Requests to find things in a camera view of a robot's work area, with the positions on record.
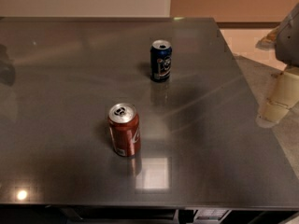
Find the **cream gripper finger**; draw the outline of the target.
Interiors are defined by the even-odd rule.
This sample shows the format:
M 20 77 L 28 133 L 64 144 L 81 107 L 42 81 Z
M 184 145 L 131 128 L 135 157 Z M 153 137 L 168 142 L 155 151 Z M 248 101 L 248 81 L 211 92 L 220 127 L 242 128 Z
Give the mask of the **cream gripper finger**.
M 287 67 L 275 78 L 270 93 L 260 105 L 256 118 L 262 128 L 271 128 L 299 102 L 299 68 Z

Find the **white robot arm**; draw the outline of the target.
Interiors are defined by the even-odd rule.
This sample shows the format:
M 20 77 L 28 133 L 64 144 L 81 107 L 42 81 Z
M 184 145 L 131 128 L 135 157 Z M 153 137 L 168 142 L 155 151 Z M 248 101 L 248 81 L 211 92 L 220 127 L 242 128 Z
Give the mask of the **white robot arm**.
M 277 125 L 299 102 L 299 4 L 278 27 L 275 55 L 286 68 L 275 78 L 260 105 L 256 122 L 263 128 Z

